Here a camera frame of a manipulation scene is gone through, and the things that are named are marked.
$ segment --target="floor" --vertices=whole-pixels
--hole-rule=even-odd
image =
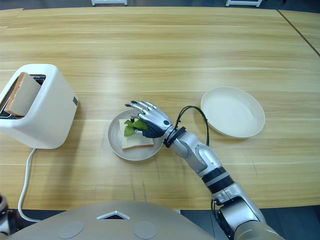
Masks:
[[[179,7],[224,7],[226,0],[127,0],[128,6],[179,6]],[[97,4],[109,7],[110,4]],[[4,9],[50,9],[92,7],[91,0],[0,0],[0,10]],[[256,8],[255,6],[233,6]],[[320,13],[320,0],[263,0],[261,9],[280,9]]]
[[[320,205],[261,209],[267,223],[286,240],[320,240]],[[28,217],[46,219],[61,210],[24,210]],[[181,214],[211,234],[228,240],[210,210],[181,210]]]

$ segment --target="toaster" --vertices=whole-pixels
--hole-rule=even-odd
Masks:
[[[21,72],[27,72],[41,87],[27,114],[16,117],[4,109]],[[58,148],[68,136],[78,103],[75,92],[55,65],[23,65],[0,93],[0,131],[30,148]]]

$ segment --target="white cord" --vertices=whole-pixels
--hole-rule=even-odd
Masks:
[[[31,161],[33,155],[35,154],[36,150],[37,150],[36,148],[32,149],[32,151],[30,152],[28,158],[26,159],[25,174],[24,174],[24,184],[23,184],[23,188],[22,188],[21,195],[20,195],[19,202],[18,202],[18,212],[19,212],[20,216],[24,220],[27,220],[29,222],[35,222],[35,223],[40,222],[41,220],[32,219],[32,218],[27,217],[26,215],[24,215],[24,213],[22,212],[22,205],[23,205],[23,202],[24,202],[24,198],[25,198],[25,194],[26,194],[27,188],[28,188],[30,161]]]

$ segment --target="white plate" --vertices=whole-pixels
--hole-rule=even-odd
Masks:
[[[235,138],[258,134],[266,121],[259,102],[234,87],[221,86],[207,91],[201,99],[201,110],[212,128]]]
[[[135,109],[121,112],[112,120],[108,130],[108,140],[113,152],[129,161],[141,161],[152,157],[161,149],[164,141],[164,137],[158,137],[153,139],[154,146],[136,147],[127,150],[121,148],[119,119],[130,119],[130,116],[137,113]]]

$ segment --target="toast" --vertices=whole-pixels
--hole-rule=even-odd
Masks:
[[[152,138],[147,138],[142,135],[133,134],[131,136],[125,136],[125,121],[127,119],[119,119],[120,125],[120,138],[121,138],[121,148],[123,150],[133,149],[133,148],[144,148],[144,147],[153,147],[154,140]]]
[[[41,85],[26,72],[21,72],[16,80],[4,111],[16,117],[24,117],[34,102]]]

